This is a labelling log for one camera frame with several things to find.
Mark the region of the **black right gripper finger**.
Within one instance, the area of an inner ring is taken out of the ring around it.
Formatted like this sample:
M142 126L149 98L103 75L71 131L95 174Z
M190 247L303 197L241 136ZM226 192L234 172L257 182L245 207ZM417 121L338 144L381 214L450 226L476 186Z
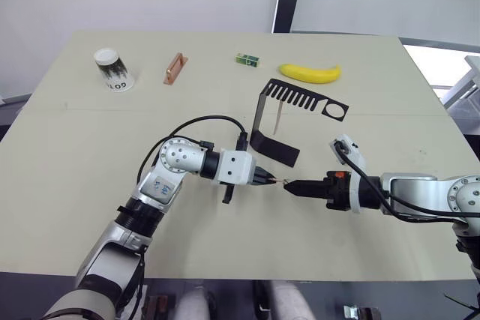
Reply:
M294 180L283 185L284 189L319 189L326 186L324 181L318 180Z
M285 191L293 194L294 196L325 199L326 192L321 187L284 187Z

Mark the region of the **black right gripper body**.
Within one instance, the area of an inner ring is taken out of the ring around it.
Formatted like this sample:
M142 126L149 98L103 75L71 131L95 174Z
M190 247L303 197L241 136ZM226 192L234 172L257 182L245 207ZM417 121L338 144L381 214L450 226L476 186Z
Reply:
M325 179L328 183L327 209L349 210L351 173L348 171L328 171Z

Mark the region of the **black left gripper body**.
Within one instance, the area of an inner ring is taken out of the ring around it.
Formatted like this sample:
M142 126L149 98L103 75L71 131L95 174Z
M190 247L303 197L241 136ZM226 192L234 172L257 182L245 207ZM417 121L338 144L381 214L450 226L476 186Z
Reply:
M248 146L248 133L245 131L240 132L236 141L235 149L237 151L245 151ZM269 177L266 170L261 167L256 167L253 173L253 185L264 185L268 183ZM234 184L224 183L226 186L222 203L229 204L233 197Z

